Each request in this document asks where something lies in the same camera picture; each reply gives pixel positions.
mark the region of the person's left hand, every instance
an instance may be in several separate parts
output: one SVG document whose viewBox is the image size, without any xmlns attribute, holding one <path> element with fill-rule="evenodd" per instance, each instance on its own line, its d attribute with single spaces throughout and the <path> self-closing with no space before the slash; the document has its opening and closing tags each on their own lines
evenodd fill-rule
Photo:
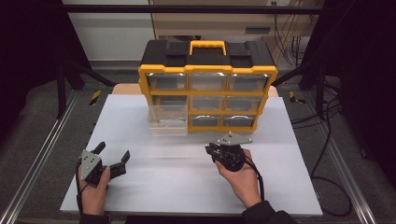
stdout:
<svg viewBox="0 0 396 224">
<path fill-rule="evenodd" d="M 102 216 L 105 213 L 107 183 L 110 180 L 110 167 L 103 171 L 97 187 L 81 180 L 81 166 L 78 168 L 79 188 L 82 190 L 82 211 L 87 215 Z"/>
</svg>

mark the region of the clear plastic drawer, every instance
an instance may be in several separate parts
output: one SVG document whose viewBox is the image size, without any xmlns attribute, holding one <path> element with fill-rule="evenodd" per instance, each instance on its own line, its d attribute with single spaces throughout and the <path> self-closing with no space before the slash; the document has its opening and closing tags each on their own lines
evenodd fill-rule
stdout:
<svg viewBox="0 0 396 224">
<path fill-rule="evenodd" d="M 191 91 L 225 91 L 226 75 L 222 73 L 191 73 Z"/>
<path fill-rule="evenodd" d="M 154 91 L 184 91 L 187 87 L 184 73 L 147 73 L 146 77 Z"/>
<path fill-rule="evenodd" d="M 227 96 L 228 111 L 257 111 L 262 97 L 260 96 Z"/>
<path fill-rule="evenodd" d="M 218 115 L 191 115 L 191 124 L 195 127 L 217 127 L 220 124 Z"/>
<path fill-rule="evenodd" d="M 233 74 L 230 76 L 230 91 L 263 91 L 269 75 Z"/>
<path fill-rule="evenodd" d="M 226 127 L 251 127 L 255 118 L 251 115 L 226 115 L 223 125 Z"/>
<path fill-rule="evenodd" d="M 184 136 L 188 134 L 186 96 L 153 96 L 148 123 L 153 135 Z"/>
<path fill-rule="evenodd" d="M 193 110 L 221 110 L 224 96 L 190 96 L 190 106 Z"/>
</svg>

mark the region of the hand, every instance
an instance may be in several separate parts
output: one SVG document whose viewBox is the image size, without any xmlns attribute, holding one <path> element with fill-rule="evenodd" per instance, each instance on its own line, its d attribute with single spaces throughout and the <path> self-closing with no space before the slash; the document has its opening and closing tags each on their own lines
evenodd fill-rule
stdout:
<svg viewBox="0 0 396 224">
<path fill-rule="evenodd" d="M 251 158 L 248 149 L 244 149 L 244 153 L 247 157 Z M 246 208 L 262 201 L 259 194 L 257 174 L 253 168 L 245 163 L 241 170 L 231 172 L 219 161 L 216 161 L 216 166 L 219 169 L 219 174 L 230 183 L 236 197 L 241 200 Z"/>
<path fill-rule="evenodd" d="M 102 216 L 105 213 L 105 200 L 107 183 L 110 180 L 110 167 L 103 171 L 97 187 L 81 180 L 81 166 L 78 168 L 79 188 L 82 190 L 82 211 L 87 215 Z"/>
</svg>

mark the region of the yellow handle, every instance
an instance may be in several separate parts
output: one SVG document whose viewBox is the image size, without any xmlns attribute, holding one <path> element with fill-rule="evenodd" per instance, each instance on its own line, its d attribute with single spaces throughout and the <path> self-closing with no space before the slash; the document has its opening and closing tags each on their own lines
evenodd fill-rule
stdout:
<svg viewBox="0 0 396 224">
<path fill-rule="evenodd" d="M 222 48 L 223 54 L 226 55 L 224 41 L 221 40 L 192 40 L 190 43 L 190 55 L 193 48 Z"/>
</svg>

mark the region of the finger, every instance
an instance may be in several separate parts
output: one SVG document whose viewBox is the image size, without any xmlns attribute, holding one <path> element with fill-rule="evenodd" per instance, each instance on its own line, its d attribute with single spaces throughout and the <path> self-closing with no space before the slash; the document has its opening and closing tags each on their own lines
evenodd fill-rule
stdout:
<svg viewBox="0 0 396 224">
<path fill-rule="evenodd" d="M 87 184 L 85 180 L 81 180 L 81 165 L 78 167 L 78 181 L 79 181 L 79 187 L 82 189 L 84 186 Z"/>
<path fill-rule="evenodd" d="M 107 183 L 109 180 L 110 180 L 110 167 L 107 166 L 106 169 L 103 171 L 102 176 L 100 177 L 97 188 L 106 190 Z"/>
<path fill-rule="evenodd" d="M 244 149 L 244 153 L 245 153 L 245 156 L 249 157 L 251 160 L 253 159 L 253 158 L 251 158 L 251 154 L 250 154 L 250 150 L 249 149 Z"/>
<path fill-rule="evenodd" d="M 224 169 L 225 167 L 223 166 L 223 164 L 221 164 L 221 162 L 219 161 L 215 161 L 216 166 L 218 167 L 219 170 Z"/>
</svg>

